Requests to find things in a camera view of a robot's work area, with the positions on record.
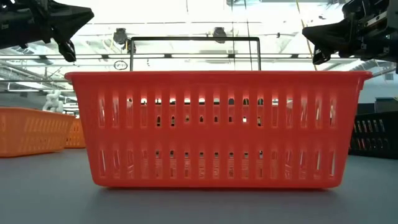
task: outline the white figure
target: white figure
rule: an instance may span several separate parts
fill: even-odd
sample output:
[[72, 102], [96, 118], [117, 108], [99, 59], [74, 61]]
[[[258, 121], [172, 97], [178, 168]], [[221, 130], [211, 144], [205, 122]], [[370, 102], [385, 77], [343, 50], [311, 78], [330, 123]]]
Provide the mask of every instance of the white figure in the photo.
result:
[[47, 94], [45, 97], [47, 101], [44, 104], [43, 111], [62, 113], [63, 103], [62, 101], [58, 100], [60, 95], [60, 90], [52, 90], [49, 94]]

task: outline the orange basket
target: orange basket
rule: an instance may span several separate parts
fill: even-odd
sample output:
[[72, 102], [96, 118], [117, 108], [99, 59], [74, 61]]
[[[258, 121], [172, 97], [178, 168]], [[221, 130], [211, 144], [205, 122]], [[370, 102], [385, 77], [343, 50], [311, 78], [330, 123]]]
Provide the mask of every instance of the orange basket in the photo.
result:
[[73, 116], [25, 108], [0, 108], [0, 157], [60, 151]]
[[110, 187], [341, 183], [367, 72], [76, 72], [91, 174]]
[[75, 119], [70, 127], [69, 135], [65, 148], [69, 149], [83, 149], [86, 147], [85, 137], [83, 135], [83, 128], [81, 127], [80, 119]]

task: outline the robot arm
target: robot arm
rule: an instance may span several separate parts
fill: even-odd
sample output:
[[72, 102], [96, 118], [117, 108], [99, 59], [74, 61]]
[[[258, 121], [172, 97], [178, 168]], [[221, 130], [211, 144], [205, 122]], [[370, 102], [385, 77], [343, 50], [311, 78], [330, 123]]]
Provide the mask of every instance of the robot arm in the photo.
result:
[[343, 14], [339, 23], [303, 29], [315, 45], [315, 65], [337, 52], [343, 58], [398, 62], [397, 0], [351, 0], [343, 6]]

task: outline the table surface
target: table surface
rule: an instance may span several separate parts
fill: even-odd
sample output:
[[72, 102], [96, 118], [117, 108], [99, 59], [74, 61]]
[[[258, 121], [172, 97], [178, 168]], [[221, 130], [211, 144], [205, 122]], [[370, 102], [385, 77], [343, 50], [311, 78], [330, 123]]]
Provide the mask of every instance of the table surface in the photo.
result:
[[396, 223], [398, 161], [349, 156], [331, 190], [107, 189], [84, 149], [0, 159], [0, 223]]

